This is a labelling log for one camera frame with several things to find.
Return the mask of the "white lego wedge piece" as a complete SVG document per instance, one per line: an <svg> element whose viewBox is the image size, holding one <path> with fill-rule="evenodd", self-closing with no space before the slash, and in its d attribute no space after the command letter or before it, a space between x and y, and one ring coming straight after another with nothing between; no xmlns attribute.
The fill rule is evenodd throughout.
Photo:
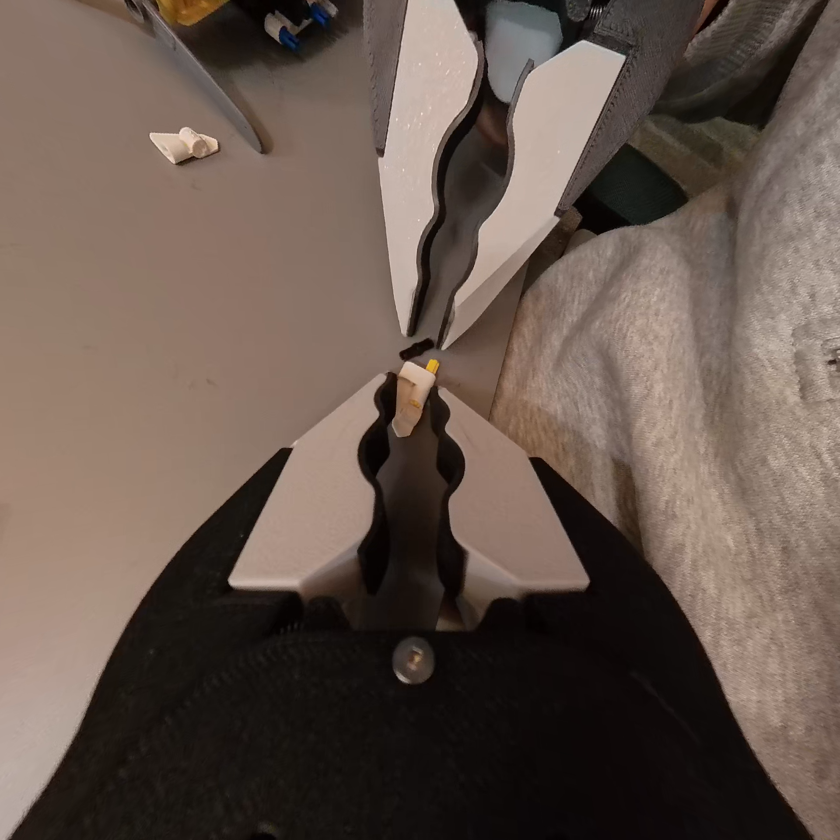
<svg viewBox="0 0 840 840"><path fill-rule="evenodd" d="M149 134L155 148L174 165L202 160L219 152L219 142L211 136L184 127L177 133Z"/></svg>

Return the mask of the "lego helicopter model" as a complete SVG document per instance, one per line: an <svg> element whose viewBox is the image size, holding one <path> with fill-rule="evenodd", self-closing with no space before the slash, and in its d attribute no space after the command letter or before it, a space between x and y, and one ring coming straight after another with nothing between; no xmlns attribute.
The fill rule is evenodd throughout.
<svg viewBox="0 0 840 840"><path fill-rule="evenodd" d="M124 1L123 5L258 154L265 154L266 146L249 111L216 79L193 45L205 34L219 56L226 39L224 26L238 27L248 20L279 47L298 55L304 33L331 29L339 15L334 2L328 1Z"/></svg>

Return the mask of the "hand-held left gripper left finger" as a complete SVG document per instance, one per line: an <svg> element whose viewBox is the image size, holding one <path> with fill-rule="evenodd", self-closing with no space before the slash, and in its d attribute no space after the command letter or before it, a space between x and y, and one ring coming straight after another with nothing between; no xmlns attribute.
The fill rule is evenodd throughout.
<svg viewBox="0 0 840 840"><path fill-rule="evenodd" d="M393 417L394 374L378 374L295 442L228 576L233 590L329 597L365 623L389 564L379 474Z"/></svg>

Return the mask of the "white lego piece yellow pin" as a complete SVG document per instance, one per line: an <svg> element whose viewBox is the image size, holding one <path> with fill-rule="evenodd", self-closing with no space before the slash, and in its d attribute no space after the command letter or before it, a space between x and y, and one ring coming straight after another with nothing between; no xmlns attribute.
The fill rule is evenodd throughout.
<svg viewBox="0 0 840 840"><path fill-rule="evenodd" d="M392 430L397 438L409 437L424 412L432 387L436 383L439 361L430 359L425 366L404 362L397 376L395 414Z"/></svg>

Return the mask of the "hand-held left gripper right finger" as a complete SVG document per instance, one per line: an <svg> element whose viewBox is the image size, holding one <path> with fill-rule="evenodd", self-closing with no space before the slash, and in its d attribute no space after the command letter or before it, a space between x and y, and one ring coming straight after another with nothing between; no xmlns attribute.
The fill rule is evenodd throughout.
<svg viewBox="0 0 840 840"><path fill-rule="evenodd" d="M497 600L584 592L589 575L524 450L444 387L429 410L445 483L437 574L462 624Z"/></svg>

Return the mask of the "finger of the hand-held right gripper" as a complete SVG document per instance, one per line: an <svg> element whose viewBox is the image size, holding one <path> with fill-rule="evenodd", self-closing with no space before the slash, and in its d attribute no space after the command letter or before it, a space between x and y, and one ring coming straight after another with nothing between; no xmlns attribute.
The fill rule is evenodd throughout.
<svg viewBox="0 0 840 840"><path fill-rule="evenodd" d="M522 71L507 118L505 189L479 226L476 254L448 303L441 349L488 309L559 222L559 204L626 57L580 40Z"/></svg>
<svg viewBox="0 0 840 840"><path fill-rule="evenodd" d="M475 117L483 48L456 2L377 3L377 157L395 312L413 336L445 218L448 159Z"/></svg>

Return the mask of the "dark green chair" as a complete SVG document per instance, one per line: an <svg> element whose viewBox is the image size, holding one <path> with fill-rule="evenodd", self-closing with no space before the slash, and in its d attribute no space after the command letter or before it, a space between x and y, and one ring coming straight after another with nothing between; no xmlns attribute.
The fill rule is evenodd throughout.
<svg viewBox="0 0 840 840"><path fill-rule="evenodd" d="M596 235L651 224L688 203L665 171L629 144L623 145L574 203L584 229Z"/></svg>

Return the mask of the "person's grey zip hoodie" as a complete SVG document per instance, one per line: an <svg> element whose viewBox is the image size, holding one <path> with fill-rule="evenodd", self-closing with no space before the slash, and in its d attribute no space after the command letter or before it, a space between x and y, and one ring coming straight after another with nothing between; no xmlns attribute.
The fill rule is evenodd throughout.
<svg viewBox="0 0 840 840"><path fill-rule="evenodd" d="M838 838L838 2L741 167L525 294L491 421L634 539Z"/></svg>

